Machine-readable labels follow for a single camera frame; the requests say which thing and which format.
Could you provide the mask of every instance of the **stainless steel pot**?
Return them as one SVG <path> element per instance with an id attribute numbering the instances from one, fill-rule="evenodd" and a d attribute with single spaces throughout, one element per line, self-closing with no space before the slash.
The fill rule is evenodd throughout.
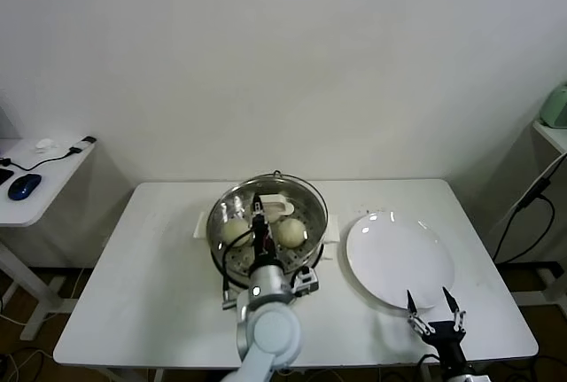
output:
<path id="1" fill-rule="evenodd" d="M 222 236 L 223 225 L 231 218 L 251 220 L 251 204 L 255 193 L 260 195 L 281 194 L 293 204 L 293 213 L 270 224 L 272 233 L 276 225 L 286 218 L 296 218 L 306 227 L 307 240 L 299 247 L 290 249 L 277 242 L 278 259 L 283 263 L 285 274 L 291 274 L 302 265 L 310 265 L 322 244 L 327 229 L 327 205 L 321 193 L 309 182 L 294 175 L 279 171 L 255 176 L 225 192 L 214 204 L 206 223 L 206 238 L 217 269 L 221 268 L 226 239 Z M 248 283 L 248 269 L 253 262 L 250 243 L 233 247 L 227 255 L 227 271 L 233 282 L 242 287 Z"/>

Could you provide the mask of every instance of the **white table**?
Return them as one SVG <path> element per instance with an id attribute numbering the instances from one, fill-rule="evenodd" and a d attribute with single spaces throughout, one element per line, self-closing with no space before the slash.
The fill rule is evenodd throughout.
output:
<path id="1" fill-rule="evenodd" d="M 221 277 L 199 214 L 233 183 L 144 183 L 136 188 L 54 351 L 61 364 L 99 368 L 234 368 L 235 311 L 221 309 Z M 538 344 L 448 184 L 442 180 L 315 183 L 341 238 L 367 211 L 419 215 L 455 261 L 452 294 L 467 310 L 470 361 L 535 355 Z M 305 345 L 296 368 L 416 363 L 431 351 L 405 312 L 377 303 L 353 280 L 344 242 L 316 271 L 320 290 L 293 305 Z M 447 304 L 424 315 L 451 318 Z M 124 380 L 115 373 L 115 380 Z"/>
<path id="2" fill-rule="evenodd" d="M 567 129 L 553 129 L 546 127 L 535 121 L 533 127 L 543 136 L 551 145 L 553 145 L 560 154 L 567 153 Z M 562 267 L 565 269 L 567 259 L 562 260 Z M 539 305 L 557 305 L 567 318 L 567 272 L 559 278 L 555 278 L 549 269 L 537 269 L 546 289 L 543 291 L 531 292 L 514 292 L 513 296 L 518 306 L 529 307 Z"/>
<path id="3" fill-rule="evenodd" d="M 535 121 L 533 127 L 560 153 L 567 152 L 567 129 L 553 129 Z"/>
<path id="4" fill-rule="evenodd" d="M 81 139 L 59 142 L 57 149 L 52 149 L 46 153 L 35 152 L 35 145 L 38 140 L 0 140 L 0 157 L 11 158 L 24 168 L 31 168 L 35 163 L 42 160 L 66 154 L 69 147 L 79 140 Z M 8 188 L 16 178 L 28 173 L 14 166 L 7 167 L 6 169 L 13 171 L 14 175 L 0 185 L 0 227 L 27 227 L 37 222 L 92 150 L 93 146 L 90 146 L 81 153 L 69 156 L 64 160 L 45 163 L 29 172 L 29 174 L 41 175 L 42 181 L 28 198 L 21 201 L 9 199 Z M 22 330 L 20 339 L 32 340 L 35 338 L 43 319 L 49 313 L 70 313 L 73 311 L 76 300 L 63 300 L 57 295 L 65 281 L 64 277 L 54 277 L 51 283 L 46 285 L 1 242 L 0 269 L 14 280 L 14 283 L 3 296 L 4 304 L 10 300 L 18 285 L 39 301 L 27 325 Z"/>

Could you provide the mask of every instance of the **blue computer mouse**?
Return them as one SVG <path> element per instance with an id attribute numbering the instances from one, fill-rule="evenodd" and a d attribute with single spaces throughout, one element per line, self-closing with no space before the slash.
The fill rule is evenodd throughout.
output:
<path id="1" fill-rule="evenodd" d="M 8 188 L 8 197 L 12 200 L 23 200 L 32 194 L 41 181 L 42 176 L 39 174 L 25 174 L 14 180 Z"/>

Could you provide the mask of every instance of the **steamed bun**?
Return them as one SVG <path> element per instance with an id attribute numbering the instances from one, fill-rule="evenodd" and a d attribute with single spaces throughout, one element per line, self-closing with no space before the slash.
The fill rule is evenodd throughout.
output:
<path id="1" fill-rule="evenodd" d="M 238 236 L 242 236 L 248 231 L 248 222 L 241 218 L 232 218 L 228 220 L 221 230 L 222 242 L 225 245 L 230 245 Z M 246 244 L 250 240 L 250 236 L 245 236 L 238 240 L 234 247 L 240 247 Z"/>
<path id="2" fill-rule="evenodd" d="M 300 220 L 288 218 L 277 226 L 277 241 L 284 247 L 299 247 L 306 240 L 307 229 Z"/>

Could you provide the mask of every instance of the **white wall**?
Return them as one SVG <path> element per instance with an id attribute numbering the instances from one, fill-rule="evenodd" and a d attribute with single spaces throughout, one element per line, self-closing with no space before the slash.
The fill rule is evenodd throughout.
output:
<path id="1" fill-rule="evenodd" d="M 15 129 L 100 139 L 35 229 L 51 252 L 33 229 L 4 237 L 35 265 L 87 261 L 77 242 L 100 242 L 142 180 L 275 168 L 444 177 L 488 222 L 536 169 L 524 144 L 502 203 L 481 195 L 567 76 L 566 32 L 564 0 L 0 0 Z"/>

